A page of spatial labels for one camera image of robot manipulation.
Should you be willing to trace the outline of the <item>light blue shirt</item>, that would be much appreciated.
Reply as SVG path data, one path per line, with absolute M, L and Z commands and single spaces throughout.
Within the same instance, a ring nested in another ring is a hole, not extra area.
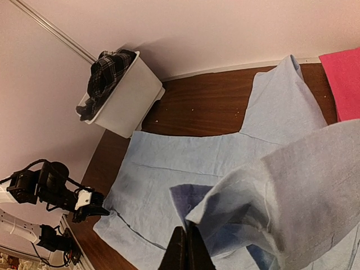
M 134 132 L 104 206 L 94 231 L 138 269 L 192 224 L 217 269 L 358 269 L 359 121 L 328 125 L 287 56 L 236 133 Z

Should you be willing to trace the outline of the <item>black white plaid garment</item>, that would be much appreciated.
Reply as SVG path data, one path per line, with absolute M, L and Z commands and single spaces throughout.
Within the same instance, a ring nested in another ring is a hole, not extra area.
M 95 117 L 136 56 L 135 52 L 121 48 L 114 52 L 101 52 L 98 60 L 91 66 L 87 87 L 89 97 L 85 100 L 85 105 L 76 107 L 80 121 L 92 120 Z

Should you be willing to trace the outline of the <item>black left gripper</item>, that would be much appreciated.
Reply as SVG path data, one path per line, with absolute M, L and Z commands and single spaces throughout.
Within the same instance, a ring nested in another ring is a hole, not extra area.
M 39 188 L 39 175 L 40 171 L 25 171 L 21 174 L 13 174 L 7 178 L 10 182 L 7 191 L 20 204 L 41 202 L 53 206 L 47 208 L 49 212 L 56 208 L 74 212 L 77 198 L 73 191 L 65 188 L 63 191 L 55 193 Z M 76 210 L 72 222 L 80 223 L 93 216 L 108 216 L 110 212 L 102 207 L 104 199 L 105 196 L 102 193 L 92 192 L 89 205 Z

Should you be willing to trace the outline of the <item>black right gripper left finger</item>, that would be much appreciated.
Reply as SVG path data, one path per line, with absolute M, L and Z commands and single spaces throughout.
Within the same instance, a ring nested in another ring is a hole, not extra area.
M 172 233 L 158 270 L 183 270 L 186 266 L 186 233 L 176 227 Z

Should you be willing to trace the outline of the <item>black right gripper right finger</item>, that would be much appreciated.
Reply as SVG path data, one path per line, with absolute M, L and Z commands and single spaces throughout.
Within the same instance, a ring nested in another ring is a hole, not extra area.
M 189 223 L 187 230 L 187 269 L 191 270 L 211 270 L 215 266 L 208 253 L 201 233 L 193 222 Z

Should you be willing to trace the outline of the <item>white plastic laundry bin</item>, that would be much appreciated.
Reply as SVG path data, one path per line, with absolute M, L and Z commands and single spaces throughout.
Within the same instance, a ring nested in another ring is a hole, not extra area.
M 92 120 L 87 124 L 97 124 L 124 138 L 141 129 L 142 122 L 154 102 L 165 93 L 162 82 L 137 54 L 129 69 L 113 90 L 110 97 Z M 87 92 L 78 106 L 85 105 Z

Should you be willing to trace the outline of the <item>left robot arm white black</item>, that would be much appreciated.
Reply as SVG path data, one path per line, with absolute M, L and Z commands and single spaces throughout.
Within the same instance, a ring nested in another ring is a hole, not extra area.
M 110 214 L 103 207 L 105 197 L 102 193 L 77 182 L 74 183 L 77 189 L 70 191 L 66 187 L 67 181 L 67 174 L 44 170 L 17 172 L 1 180 L 1 203 L 46 203 L 49 212 L 62 209 L 72 213 L 74 223 Z M 77 264 L 80 260 L 82 252 L 68 229 L 60 232 L 58 226 L 27 222 L 1 210 L 1 230 L 28 240 L 34 249 L 61 251 L 63 266 Z

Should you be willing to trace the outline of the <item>pink trousers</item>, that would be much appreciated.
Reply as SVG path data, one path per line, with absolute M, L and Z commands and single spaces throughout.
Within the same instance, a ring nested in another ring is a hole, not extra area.
M 359 118 L 359 48 L 319 57 L 335 100 L 337 120 Z

